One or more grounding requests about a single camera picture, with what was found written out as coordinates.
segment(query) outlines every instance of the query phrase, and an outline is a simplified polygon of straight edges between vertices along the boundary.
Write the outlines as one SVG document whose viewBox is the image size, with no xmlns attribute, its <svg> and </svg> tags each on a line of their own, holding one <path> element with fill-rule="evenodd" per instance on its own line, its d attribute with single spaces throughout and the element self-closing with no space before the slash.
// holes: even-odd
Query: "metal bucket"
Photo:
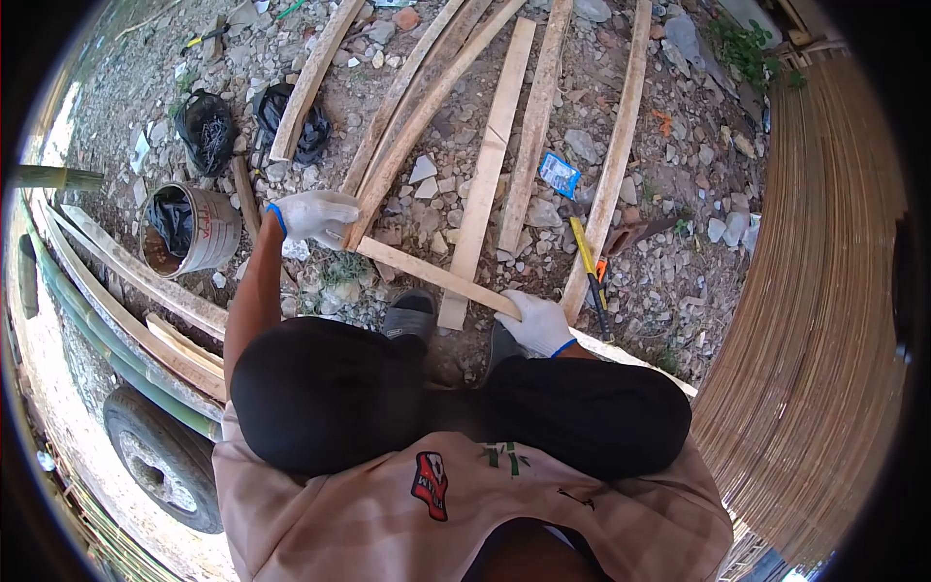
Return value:
<svg viewBox="0 0 931 582">
<path fill-rule="evenodd" d="M 216 268 L 233 258 L 242 236 L 242 217 L 222 194 L 169 182 L 149 198 L 145 216 L 155 197 L 171 189 L 183 192 L 191 205 L 195 232 L 182 259 L 169 252 L 165 239 L 146 220 L 140 229 L 140 246 L 149 267 L 161 277 L 175 278 L 182 273 Z"/>
</svg>

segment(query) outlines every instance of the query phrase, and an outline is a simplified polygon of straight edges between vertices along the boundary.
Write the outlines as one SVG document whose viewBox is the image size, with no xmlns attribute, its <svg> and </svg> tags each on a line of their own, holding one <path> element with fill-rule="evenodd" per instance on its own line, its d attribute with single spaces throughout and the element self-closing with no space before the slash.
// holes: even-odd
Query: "gray slipper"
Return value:
<svg viewBox="0 0 931 582">
<path fill-rule="evenodd" d="M 437 330 L 437 302 L 429 291 L 410 289 L 395 298 L 385 313 L 382 333 L 388 339 L 416 335 L 430 343 Z"/>
</svg>

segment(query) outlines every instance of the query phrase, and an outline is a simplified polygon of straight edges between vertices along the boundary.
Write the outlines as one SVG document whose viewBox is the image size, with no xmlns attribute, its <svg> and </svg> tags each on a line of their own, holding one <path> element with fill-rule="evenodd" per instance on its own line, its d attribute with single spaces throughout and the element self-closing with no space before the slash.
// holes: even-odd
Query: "white work glove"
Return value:
<svg viewBox="0 0 931 582">
<path fill-rule="evenodd" d="M 313 238 L 328 249 L 340 250 L 344 226 L 358 218 L 356 199 L 332 190 L 311 190 L 279 198 L 268 205 L 291 240 Z"/>
<path fill-rule="evenodd" d="M 516 289 L 501 291 L 501 294 L 518 307 L 521 321 L 500 311 L 494 314 L 494 318 L 511 332 L 518 344 L 553 358 L 575 343 L 559 304 Z"/>
</svg>

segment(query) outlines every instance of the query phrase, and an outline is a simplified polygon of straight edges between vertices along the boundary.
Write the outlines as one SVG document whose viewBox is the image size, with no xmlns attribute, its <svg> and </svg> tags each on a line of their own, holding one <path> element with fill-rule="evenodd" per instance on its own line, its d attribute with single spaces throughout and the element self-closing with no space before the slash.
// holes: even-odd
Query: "red logo patch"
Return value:
<svg viewBox="0 0 931 582">
<path fill-rule="evenodd" d="M 417 473 L 413 477 L 411 495 L 426 503 L 430 517 L 446 521 L 446 488 L 450 482 L 443 470 L 443 457 L 439 453 L 424 451 L 417 454 Z"/>
</svg>

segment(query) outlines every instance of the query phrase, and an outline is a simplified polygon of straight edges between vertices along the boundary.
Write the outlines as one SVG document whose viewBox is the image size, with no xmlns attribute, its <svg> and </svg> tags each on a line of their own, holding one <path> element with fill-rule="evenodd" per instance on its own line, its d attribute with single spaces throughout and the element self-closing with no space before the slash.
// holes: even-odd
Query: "tire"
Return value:
<svg viewBox="0 0 931 582">
<path fill-rule="evenodd" d="M 103 402 L 103 424 L 123 467 L 162 510 L 204 534 L 223 531 L 212 442 L 129 386 Z"/>
</svg>

